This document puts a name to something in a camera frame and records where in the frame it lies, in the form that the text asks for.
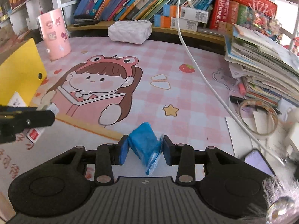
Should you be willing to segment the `white staples box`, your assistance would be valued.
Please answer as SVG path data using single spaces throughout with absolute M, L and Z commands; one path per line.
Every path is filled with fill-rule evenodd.
M 32 143 L 36 143 L 45 131 L 45 128 L 54 123 L 59 108 L 54 103 L 50 103 L 48 105 L 40 105 L 37 107 L 36 112 L 33 115 L 33 124 L 29 126 L 29 131 L 26 135 Z

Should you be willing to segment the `blue plastic bag bundle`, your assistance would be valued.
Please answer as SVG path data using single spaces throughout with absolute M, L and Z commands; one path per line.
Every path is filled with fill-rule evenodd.
M 128 143 L 145 167 L 145 174 L 151 175 L 155 170 L 163 148 L 163 137 L 156 137 L 148 122 L 140 124 L 128 135 Z

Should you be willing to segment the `yellow cardboard box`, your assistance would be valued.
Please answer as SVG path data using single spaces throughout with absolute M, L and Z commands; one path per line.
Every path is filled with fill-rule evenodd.
M 34 39 L 1 53 L 1 104 L 8 105 L 15 93 L 28 105 L 47 76 Z

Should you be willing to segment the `smartphone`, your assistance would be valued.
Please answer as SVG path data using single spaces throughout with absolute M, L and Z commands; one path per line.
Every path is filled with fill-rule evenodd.
M 269 176 L 275 176 L 275 172 L 273 171 L 272 167 L 258 149 L 252 149 L 242 158 L 242 160 Z

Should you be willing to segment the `pink cylindrical pen holder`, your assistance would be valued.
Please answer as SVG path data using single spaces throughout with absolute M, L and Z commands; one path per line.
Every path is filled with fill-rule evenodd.
M 40 15 L 37 23 L 51 61 L 63 58 L 71 52 L 61 8 Z

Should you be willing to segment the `stack of papers and magazines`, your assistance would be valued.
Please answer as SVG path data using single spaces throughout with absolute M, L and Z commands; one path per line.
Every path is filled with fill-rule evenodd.
M 245 96 L 277 107 L 281 99 L 298 106 L 298 56 L 269 37 L 233 24 L 225 36 L 226 53 L 233 78 L 240 80 Z

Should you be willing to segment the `white quilted pearl purse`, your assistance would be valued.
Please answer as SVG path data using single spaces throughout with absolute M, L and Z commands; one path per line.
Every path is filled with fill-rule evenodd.
M 148 20 L 117 21 L 107 31 L 112 41 L 143 44 L 152 34 L 152 23 Z

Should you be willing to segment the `orange blue white box lower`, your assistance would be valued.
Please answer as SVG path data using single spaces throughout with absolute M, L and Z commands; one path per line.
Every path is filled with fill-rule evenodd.
M 179 27 L 181 30 L 187 30 L 187 31 L 193 31 L 196 32 L 198 28 L 198 22 L 194 22 L 191 20 L 185 20 L 185 19 L 178 19 L 178 22 L 176 18 L 174 17 L 166 17 L 161 15 L 154 15 L 154 26 L 155 27 L 163 27 L 163 28 L 175 28 L 177 29 L 177 25 L 179 24 Z

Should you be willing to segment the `orange blue white box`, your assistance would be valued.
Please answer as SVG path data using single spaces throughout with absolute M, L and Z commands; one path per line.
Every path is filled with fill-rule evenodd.
M 161 15 L 154 15 L 154 26 L 155 27 L 163 27 L 163 28 L 175 28 L 177 29 L 177 25 L 179 24 L 179 27 L 181 30 L 187 30 L 187 31 L 193 31 L 196 32 L 198 28 L 198 22 L 194 22 L 191 20 L 185 20 L 185 19 L 178 19 L 178 22 L 176 18 L 174 17 L 166 17 Z
M 163 16 L 175 18 L 177 14 L 177 6 L 175 5 L 163 5 Z M 208 11 L 203 11 L 195 8 L 180 7 L 179 18 L 196 21 L 207 24 L 208 22 Z

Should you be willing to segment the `orange blue white box upper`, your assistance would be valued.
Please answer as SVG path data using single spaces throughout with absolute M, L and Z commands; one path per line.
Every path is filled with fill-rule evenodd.
M 177 14 L 177 6 L 175 5 L 163 5 L 163 16 L 175 18 Z M 203 11 L 195 8 L 180 7 L 179 18 L 196 21 L 207 24 L 208 22 L 208 11 Z

